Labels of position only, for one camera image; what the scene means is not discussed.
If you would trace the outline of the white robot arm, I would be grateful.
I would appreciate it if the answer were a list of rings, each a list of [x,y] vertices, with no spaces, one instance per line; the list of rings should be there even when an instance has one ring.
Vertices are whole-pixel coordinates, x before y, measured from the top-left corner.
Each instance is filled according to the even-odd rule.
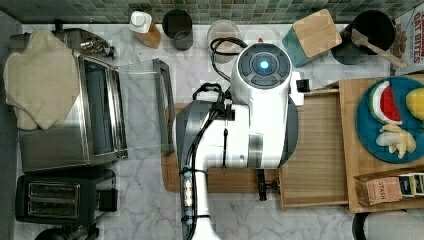
[[[183,240],[219,240],[212,227],[207,190],[210,168],[277,169],[298,139],[297,106],[303,96],[288,54],[254,43],[237,56],[230,87],[204,83],[214,101],[192,96],[173,121],[178,161]]]

